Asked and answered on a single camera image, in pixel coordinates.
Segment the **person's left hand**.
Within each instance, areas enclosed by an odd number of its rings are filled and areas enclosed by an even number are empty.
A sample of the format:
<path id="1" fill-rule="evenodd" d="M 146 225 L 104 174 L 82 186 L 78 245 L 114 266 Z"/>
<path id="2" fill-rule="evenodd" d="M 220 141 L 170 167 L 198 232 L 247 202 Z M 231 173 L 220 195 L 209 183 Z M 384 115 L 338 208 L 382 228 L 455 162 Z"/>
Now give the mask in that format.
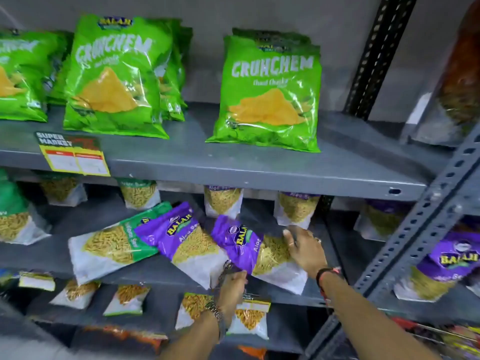
<path id="1" fill-rule="evenodd" d="M 245 272 L 243 271 L 238 276 L 244 277 Z M 215 296 L 215 305 L 222 313 L 226 327 L 231 325 L 237 305 L 243 302 L 243 292 L 246 286 L 244 281 L 243 278 L 228 279 L 224 285 L 219 286 L 218 294 Z"/>

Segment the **person's right hand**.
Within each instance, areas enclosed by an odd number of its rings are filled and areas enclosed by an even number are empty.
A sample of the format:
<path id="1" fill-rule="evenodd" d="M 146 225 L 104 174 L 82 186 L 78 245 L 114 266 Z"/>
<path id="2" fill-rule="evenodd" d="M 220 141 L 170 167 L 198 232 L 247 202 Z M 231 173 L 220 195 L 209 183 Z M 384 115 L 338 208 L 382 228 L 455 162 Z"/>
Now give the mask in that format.
<path id="1" fill-rule="evenodd" d="M 320 269 L 328 267 L 321 242 L 314 237 L 310 230 L 302 229 L 295 225 L 290 225 L 286 229 L 298 230 L 299 251 L 296 256 L 291 257 L 310 278 L 315 279 Z"/>

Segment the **purple top snack packet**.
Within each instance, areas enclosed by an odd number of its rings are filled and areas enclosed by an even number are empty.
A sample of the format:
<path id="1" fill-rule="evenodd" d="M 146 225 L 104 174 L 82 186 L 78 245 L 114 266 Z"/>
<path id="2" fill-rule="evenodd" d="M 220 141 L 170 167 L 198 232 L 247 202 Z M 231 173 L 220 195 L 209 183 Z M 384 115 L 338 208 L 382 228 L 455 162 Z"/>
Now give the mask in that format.
<path id="1" fill-rule="evenodd" d="M 412 202 L 366 199 L 353 229 L 365 240 L 386 242 L 412 206 Z"/>
<path id="2" fill-rule="evenodd" d="M 295 295 L 303 293 L 308 275 L 291 258 L 285 239 L 256 233 L 227 215 L 216 219 L 211 237 L 238 269 Z"/>
<path id="3" fill-rule="evenodd" d="M 480 266 L 480 233 L 449 232 L 395 284 L 396 298 L 434 303 Z"/>
<path id="4" fill-rule="evenodd" d="M 241 212 L 243 188 L 204 186 L 205 214 L 208 218 L 227 216 L 236 219 Z"/>
<path id="5" fill-rule="evenodd" d="M 307 230 L 319 200 L 320 195 L 317 194 L 279 191 L 274 201 L 273 216 L 280 226 L 297 226 Z"/>
<path id="6" fill-rule="evenodd" d="M 229 258 L 202 228 L 189 202 L 182 202 L 134 231 L 205 290 L 219 283 Z"/>

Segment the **person's left forearm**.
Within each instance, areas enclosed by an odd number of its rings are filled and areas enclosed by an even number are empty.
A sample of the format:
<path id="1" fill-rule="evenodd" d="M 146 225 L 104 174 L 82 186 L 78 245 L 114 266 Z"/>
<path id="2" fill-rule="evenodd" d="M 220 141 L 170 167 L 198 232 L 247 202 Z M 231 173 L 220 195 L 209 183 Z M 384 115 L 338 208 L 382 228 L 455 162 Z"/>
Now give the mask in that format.
<path id="1" fill-rule="evenodd" d="M 158 360 L 208 360 L 225 333 L 223 315 L 213 306 L 202 312 L 185 333 L 162 350 Z"/>

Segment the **person's right forearm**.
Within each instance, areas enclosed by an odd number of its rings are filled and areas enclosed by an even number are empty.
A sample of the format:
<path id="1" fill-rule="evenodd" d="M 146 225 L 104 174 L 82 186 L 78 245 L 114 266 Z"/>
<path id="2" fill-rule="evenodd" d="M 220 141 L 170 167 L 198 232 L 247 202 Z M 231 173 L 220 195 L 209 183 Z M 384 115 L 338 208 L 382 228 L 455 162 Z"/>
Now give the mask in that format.
<path id="1" fill-rule="evenodd" d="M 326 273 L 322 286 L 359 360 L 443 360 L 346 281 Z"/>

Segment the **small yellow snack packet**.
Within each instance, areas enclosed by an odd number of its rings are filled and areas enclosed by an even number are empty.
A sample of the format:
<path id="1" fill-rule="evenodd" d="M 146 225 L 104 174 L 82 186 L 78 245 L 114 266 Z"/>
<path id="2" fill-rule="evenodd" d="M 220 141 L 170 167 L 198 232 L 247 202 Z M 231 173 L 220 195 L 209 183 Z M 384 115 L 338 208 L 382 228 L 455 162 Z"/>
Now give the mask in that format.
<path id="1" fill-rule="evenodd" d="M 99 281 L 78 285 L 75 279 L 71 279 L 49 304 L 76 310 L 85 310 L 90 305 L 94 294 L 100 286 L 101 282 Z"/>
<path id="2" fill-rule="evenodd" d="M 244 293 L 237 305 L 227 335 L 255 335 L 268 340 L 267 314 L 271 301 L 267 297 Z"/>
<path id="3" fill-rule="evenodd" d="M 22 271 L 19 272 L 19 287 L 53 292 L 56 289 L 56 283 L 49 273 Z"/>
<path id="4" fill-rule="evenodd" d="M 175 330 L 191 326 L 212 299 L 211 295 L 185 293 L 177 312 Z"/>
<path id="5" fill-rule="evenodd" d="M 142 315 L 143 303 L 151 288 L 140 284 L 119 285 L 103 316 Z"/>

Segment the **black red wristband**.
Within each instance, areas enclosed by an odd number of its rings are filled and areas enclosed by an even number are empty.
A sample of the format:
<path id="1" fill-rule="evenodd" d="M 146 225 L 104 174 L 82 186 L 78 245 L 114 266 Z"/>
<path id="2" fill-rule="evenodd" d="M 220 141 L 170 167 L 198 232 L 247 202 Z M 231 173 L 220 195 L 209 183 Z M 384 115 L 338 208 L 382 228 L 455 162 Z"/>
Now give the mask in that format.
<path id="1" fill-rule="evenodd" d="M 321 292 L 321 295 L 323 296 L 323 298 L 325 300 L 329 299 L 324 288 L 323 288 L 323 285 L 322 285 L 322 279 L 324 278 L 324 276 L 326 275 L 326 273 L 331 273 L 335 276 L 337 276 L 338 278 L 340 279 L 344 279 L 343 275 L 342 275 L 342 272 L 341 272 L 341 267 L 325 267 L 325 268 L 321 268 L 317 274 L 316 274 L 316 283 L 320 289 L 320 292 Z"/>

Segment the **orange snack packet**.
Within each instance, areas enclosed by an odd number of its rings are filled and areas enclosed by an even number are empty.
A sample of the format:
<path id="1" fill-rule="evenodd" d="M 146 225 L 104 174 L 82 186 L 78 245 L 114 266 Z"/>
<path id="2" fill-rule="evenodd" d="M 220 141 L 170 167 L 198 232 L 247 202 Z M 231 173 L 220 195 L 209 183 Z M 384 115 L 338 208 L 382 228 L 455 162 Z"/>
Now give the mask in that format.
<path id="1" fill-rule="evenodd" d="M 255 360 L 266 360 L 267 349 L 238 345 L 237 348 Z"/>
<path id="2" fill-rule="evenodd" d="M 92 340 L 87 343 L 100 346 L 103 350 L 119 350 L 120 345 L 127 345 L 129 348 L 143 347 L 159 354 L 161 347 L 169 342 L 165 334 L 128 330 L 113 325 L 85 326 L 79 334 L 88 335 Z"/>

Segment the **green top snack packet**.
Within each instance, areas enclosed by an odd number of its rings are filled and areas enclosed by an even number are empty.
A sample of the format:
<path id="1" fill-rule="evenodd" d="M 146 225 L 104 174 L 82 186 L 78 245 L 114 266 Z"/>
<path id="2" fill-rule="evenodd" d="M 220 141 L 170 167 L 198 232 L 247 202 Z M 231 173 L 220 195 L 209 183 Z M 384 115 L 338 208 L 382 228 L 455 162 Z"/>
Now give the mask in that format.
<path id="1" fill-rule="evenodd" d="M 155 180 L 116 178 L 126 208 L 144 211 L 161 203 Z"/>
<path id="2" fill-rule="evenodd" d="M 51 235 L 51 225 L 0 168 L 0 242 L 31 245 Z"/>
<path id="3" fill-rule="evenodd" d="M 76 283 L 90 283 L 158 254 L 158 249 L 143 242 L 135 229 L 171 209 L 171 204 L 165 201 L 102 230 L 69 238 Z"/>
<path id="4" fill-rule="evenodd" d="M 77 175 L 47 172 L 38 174 L 38 178 L 49 205 L 76 207 L 88 200 L 86 188 Z"/>

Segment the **grey perforated shelf upright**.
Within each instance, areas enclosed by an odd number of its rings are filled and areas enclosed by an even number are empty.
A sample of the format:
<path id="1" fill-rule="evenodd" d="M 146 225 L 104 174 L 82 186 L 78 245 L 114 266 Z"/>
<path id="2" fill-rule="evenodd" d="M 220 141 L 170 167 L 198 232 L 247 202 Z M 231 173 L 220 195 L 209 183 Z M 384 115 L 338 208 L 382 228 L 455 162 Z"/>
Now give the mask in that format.
<path id="1" fill-rule="evenodd" d="M 379 305 L 464 216 L 480 217 L 480 121 L 426 186 L 353 288 Z"/>

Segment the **green chips bag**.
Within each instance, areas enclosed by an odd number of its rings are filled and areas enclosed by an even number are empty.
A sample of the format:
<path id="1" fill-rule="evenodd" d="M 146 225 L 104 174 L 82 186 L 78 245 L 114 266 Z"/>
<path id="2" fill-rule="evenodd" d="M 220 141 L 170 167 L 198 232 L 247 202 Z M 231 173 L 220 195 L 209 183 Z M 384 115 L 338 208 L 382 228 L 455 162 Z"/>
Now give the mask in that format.
<path id="1" fill-rule="evenodd" d="M 48 121 L 48 98 L 68 32 L 0 29 L 0 121 Z"/>
<path id="2" fill-rule="evenodd" d="M 311 44 L 311 39 L 309 36 L 293 31 L 232 28 L 232 34 L 235 36 L 253 39 L 262 43 L 291 42 L 296 44 Z"/>
<path id="3" fill-rule="evenodd" d="M 224 52 L 219 115 L 205 142 L 320 153 L 321 47 L 231 34 Z"/>
<path id="4" fill-rule="evenodd" d="M 186 64 L 189 57 L 193 29 L 182 25 L 179 18 L 168 18 L 173 44 L 169 59 L 157 67 L 155 75 L 159 81 L 160 117 L 163 120 L 184 122 L 187 108 L 182 95 L 186 82 Z"/>
<path id="5" fill-rule="evenodd" d="M 168 140 L 155 69 L 172 48 L 171 20 L 81 16 L 64 88 L 63 129 Z"/>
<path id="6" fill-rule="evenodd" d="M 46 96 L 46 101 L 50 105 L 64 106 L 66 104 L 64 89 L 70 69 L 74 34 L 71 31 L 65 30 L 57 30 L 55 33 L 60 36 L 60 45 L 57 53 L 51 59 L 52 74 L 48 80 L 49 91 Z"/>

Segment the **colourful snack packets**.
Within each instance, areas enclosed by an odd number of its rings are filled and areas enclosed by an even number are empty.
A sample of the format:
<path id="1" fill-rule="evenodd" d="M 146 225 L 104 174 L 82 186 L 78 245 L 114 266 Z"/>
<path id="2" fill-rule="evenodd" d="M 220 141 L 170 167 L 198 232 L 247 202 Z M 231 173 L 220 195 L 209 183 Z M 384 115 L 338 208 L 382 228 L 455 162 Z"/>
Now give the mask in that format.
<path id="1" fill-rule="evenodd" d="M 401 317 L 391 319 L 444 360 L 480 360 L 480 326 L 433 326 Z"/>

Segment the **yellow red price label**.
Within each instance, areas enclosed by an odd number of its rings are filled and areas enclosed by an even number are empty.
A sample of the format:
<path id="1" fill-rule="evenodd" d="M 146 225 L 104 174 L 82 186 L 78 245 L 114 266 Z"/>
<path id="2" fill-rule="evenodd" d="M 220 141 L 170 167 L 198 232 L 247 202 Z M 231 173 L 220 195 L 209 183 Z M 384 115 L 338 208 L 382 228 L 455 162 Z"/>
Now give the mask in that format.
<path id="1" fill-rule="evenodd" d="M 111 176 L 99 138 L 45 131 L 36 131 L 34 137 L 52 171 L 84 176 Z"/>

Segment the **black perforated shelf upright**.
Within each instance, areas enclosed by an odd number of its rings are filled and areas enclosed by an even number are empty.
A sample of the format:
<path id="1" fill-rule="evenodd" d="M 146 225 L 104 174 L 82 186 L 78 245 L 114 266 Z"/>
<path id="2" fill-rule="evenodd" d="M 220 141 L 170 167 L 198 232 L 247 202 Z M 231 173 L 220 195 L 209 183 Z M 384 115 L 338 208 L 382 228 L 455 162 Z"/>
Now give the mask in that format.
<path id="1" fill-rule="evenodd" d="M 417 0 L 381 0 L 343 112 L 369 119 Z"/>

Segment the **clear bag of brown snack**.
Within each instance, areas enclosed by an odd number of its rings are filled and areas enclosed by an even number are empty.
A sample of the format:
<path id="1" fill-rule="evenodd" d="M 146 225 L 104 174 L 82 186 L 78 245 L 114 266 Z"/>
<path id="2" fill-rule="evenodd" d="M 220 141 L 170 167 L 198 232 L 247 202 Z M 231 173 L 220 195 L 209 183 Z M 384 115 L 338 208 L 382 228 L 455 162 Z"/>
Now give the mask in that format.
<path id="1" fill-rule="evenodd" d="M 480 119 L 480 0 L 466 11 L 409 115 L 399 141 L 457 148 Z"/>

